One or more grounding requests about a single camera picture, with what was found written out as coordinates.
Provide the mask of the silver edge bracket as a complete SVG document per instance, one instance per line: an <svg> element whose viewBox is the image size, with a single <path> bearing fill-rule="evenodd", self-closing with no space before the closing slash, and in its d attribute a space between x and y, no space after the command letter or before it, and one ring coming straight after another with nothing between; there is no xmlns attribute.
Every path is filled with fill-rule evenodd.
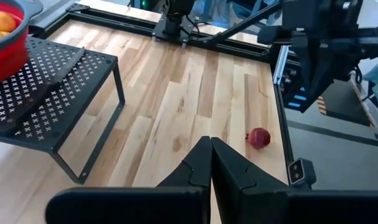
<svg viewBox="0 0 378 224"><path fill-rule="evenodd" d="M289 46L283 45L280 48L278 58L276 61L275 71L273 73L273 83L279 85L281 83L281 78L283 76L287 56L289 52Z"/></svg>

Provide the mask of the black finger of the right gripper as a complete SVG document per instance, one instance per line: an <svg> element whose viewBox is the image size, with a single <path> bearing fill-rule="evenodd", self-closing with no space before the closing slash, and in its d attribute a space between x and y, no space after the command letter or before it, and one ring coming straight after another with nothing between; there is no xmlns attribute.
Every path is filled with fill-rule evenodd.
<svg viewBox="0 0 378 224"><path fill-rule="evenodd" d="M327 44L311 44L311 78L309 83L309 103L312 104L332 83L331 68L334 50Z"/></svg>
<svg viewBox="0 0 378 224"><path fill-rule="evenodd" d="M310 53L310 45L308 41L294 41L292 50L295 52L297 59L301 65L301 77L303 87L308 99L311 98L311 76L313 71L312 57Z"/></svg>

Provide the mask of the black perforated metal shelf rack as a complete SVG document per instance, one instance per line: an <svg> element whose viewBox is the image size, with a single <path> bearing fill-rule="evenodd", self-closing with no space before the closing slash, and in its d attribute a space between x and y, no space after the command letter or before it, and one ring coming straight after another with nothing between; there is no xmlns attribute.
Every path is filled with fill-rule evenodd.
<svg viewBox="0 0 378 224"><path fill-rule="evenodd" d="M26 40L26 47L29 61L15 75L0 83L0 124L79 51L77 47L35 37ZM95 147L90 150L81 174L76 175L59 150L109 75L114 76L119 102ZM0 142L48 153L73 182L83 184L124 105L118 58L86 50L59 88L48 93L41 105L29 111L14 134L0 133Z"/></svg>

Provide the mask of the red collapsible colander grey rim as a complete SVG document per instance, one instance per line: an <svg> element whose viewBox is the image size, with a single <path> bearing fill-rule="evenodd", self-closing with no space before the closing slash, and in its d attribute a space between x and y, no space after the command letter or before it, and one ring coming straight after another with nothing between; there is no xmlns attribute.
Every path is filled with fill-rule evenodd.
<svg viewBox="0 0 378 224"><path fill-rule="evenodd" d="M0 11L8 12L17 22L12 32L2 32L0 39L0 82L17 73L29 56L26 39L30 20L43 11L39 0L0 0Z"/></svg>

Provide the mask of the small orange pear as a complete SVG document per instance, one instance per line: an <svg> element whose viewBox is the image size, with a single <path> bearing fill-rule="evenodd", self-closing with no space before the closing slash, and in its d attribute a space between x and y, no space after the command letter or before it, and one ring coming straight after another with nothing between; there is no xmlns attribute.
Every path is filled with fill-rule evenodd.
<svg viewBox="0 0 378 224"><path fill-rule="evenodd" d="M0 11L0 31L12 32L16 28L16 20L8 12Z"/></svg>

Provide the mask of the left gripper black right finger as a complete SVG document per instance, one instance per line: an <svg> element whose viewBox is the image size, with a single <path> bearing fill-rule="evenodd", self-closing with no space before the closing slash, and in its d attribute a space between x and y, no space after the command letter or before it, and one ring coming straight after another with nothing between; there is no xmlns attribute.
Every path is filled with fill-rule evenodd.
<svg viewBox="0 0 378 224"><path fill-rule="evenodd" d="M378 190L297 189L212 138L222 224L378 224Z"/></svg>

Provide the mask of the black-handled serrated knife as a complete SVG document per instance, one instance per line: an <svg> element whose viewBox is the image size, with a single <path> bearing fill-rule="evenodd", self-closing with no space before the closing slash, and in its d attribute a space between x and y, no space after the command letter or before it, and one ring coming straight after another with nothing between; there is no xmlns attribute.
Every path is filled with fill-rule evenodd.
<svg viewBox="0 0 378 224"><path fill-rule="evenodd" d="M30 96L26 96L22 100L22 103L16 106L15 111L9 114L4 121L0 122L0 134L3 136L12 136L18 132L23 122L29 119L29 116L39 108L47 95L62 85L62 80L74 68L75 64L79 62L84 53L85 47L80 48L52 78L48 78L43 83L38 84L37 89Z"/></svg>

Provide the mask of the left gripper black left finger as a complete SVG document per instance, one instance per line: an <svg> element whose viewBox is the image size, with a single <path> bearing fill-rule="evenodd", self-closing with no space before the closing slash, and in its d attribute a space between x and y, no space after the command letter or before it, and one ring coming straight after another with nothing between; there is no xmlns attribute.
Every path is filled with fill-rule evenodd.
<svg viewBox="0 0 378 224"><path fill-rule="evenodd" d="M210 224L212 141L201 137L155 187L74 187L47 204L46 224Z"/></svg>

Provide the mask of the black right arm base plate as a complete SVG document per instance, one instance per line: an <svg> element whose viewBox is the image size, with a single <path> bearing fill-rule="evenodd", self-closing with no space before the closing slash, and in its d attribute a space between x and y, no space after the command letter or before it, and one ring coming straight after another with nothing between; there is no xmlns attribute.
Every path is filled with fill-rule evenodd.
<svg viewBox="0 0 378 224"><path fill-rule="evenodd" d="M162 40L176 45L186 47L187 45L202 44L194 29L196 17L190 15L162 15L153 30L153 40Z"/></svg>

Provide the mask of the black computer case blue lights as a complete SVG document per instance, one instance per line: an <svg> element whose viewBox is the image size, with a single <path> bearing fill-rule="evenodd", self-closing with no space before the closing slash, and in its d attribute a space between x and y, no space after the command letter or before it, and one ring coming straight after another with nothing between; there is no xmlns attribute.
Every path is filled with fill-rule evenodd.
<svg viewBox="0 0 378 224"><path fill-rule="evenodd" d="M374 126L351 80L335 80L317 98L309 99L302 86L300 65L294 61L292 54L287 56L280 90L285 108L304 113L314 103L325 116L368 127Z"/></svg>

